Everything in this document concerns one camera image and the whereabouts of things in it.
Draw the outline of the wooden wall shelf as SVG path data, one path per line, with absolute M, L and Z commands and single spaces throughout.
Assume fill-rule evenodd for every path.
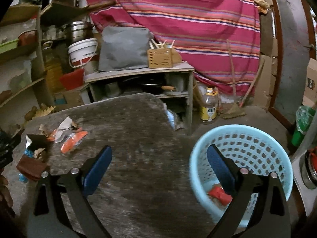
M 1 20 L 1 108 L 54 104 L 41 51 L 40 7 L 9 7 Z

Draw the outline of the orange snack wrapper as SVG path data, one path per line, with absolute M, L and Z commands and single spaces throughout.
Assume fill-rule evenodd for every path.
M 63 143 L 61 152 L 65 154 L 71 151 L 87 134 L 87 131 L 79 131 L 70 134 L 69 138 Z

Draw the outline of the dark door red frame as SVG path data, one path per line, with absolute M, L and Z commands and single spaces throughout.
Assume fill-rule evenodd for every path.
M 269 112 L 290 128 L 302 104 L 307 66 L 316 57 L 311 0 L 273 0 L 278 47 L 277 76 Z

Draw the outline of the oil bottle yellow label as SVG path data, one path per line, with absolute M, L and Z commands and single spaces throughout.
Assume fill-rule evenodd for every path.
M 217 116 L 218 92 L 213 88 L 206 88 L 202 96 L 201 119 L 202 121 L 213 121 Z

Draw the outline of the green plastic bag bin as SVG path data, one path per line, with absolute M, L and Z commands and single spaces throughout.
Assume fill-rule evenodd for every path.
M 301 105 L 296 112 L 296 129 L 291 139 L 294 147 L 299 147 L 313 121 L 316 110 L 309 106 Z

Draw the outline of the brown wallet pouch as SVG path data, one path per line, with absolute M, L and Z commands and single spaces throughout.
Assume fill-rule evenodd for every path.
M 41 178 L 42 172 L 47 170 L 49 166 L 45 162 L 23 155 L 16 168 L 26 178 L 38 181 Z

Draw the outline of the grey cushion bag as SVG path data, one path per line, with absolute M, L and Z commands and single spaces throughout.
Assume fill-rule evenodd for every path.
M 147 51 L 154 38 L 147 28 L 107 26 L 102 31 L 99 71 L 148 67 Z

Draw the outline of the wooden utensil holder box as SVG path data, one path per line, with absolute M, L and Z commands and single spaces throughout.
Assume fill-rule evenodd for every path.
M 171 44 L 149 41 L 150 49 L 147 50 L 148 66 L 150 68 L 171 68 L 183 61 L 181 55 L 174 49 L 174 40 Z

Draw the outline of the red plastic tub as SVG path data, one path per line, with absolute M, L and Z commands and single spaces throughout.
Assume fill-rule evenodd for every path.
M 80 68 L 60 77 L 60 82 L 66 90 L 72 90 L 83 85 L 84 69 Z

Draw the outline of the cardboard box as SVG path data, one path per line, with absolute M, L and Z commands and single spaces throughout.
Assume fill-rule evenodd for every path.
M 303 105 L 316 110 L 317 101 L 317 61 L 310 58 L 307 66 L 307 76 L 303 95 Z

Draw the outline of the pink striped cloth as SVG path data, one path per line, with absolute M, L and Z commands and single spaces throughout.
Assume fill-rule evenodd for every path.
M 194 67 L 195 78 L 222 93 L 244 95 L 258 70 L 260 17 L 254 0 L 87 0 L 113 2 L 92 12 L 97 29 L 148 28 Z

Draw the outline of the light blue plastic basket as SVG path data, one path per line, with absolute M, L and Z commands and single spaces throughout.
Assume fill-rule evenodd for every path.
M 189 160 L 189 177 L 199 204 L 218 223 L 226 206 L 211 199 L 208 192 L 219 180 L 207 160 L 207 149 L 215 145 L 224 157 L 256 175 L 275 172 L 282 184 L 285 197 L 290 198 L 293 170 L 288 154 L 272 136 L 246 125 L 224 125 L 205 133 L 195 144 Z

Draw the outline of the red paper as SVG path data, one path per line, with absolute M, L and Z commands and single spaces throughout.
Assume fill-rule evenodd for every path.
M 217 199 L 218 202 L 223 206 L 227 206 L 232 201 L 232 196 L 228 195 L 220 184 L 213 185 L 207 194 L 209 197 Z

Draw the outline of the white crumpled wrapper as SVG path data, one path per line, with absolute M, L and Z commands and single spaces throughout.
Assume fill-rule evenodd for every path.
M 47 140 L 55 143 L 60 143 L 65 137 L 67 132 L 78 129 L 77 123 L 73 121 L 70 117 L 66 117 L 62 123 L 55 129 L 51 134 L 49 134 Z

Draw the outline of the white plastic bucket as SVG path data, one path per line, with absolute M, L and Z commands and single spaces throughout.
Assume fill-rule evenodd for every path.
M 98 56 L 98 41 L 96 38 L 84 39 L 68 47 L 68 62 L 73 68 L 84 67 Z

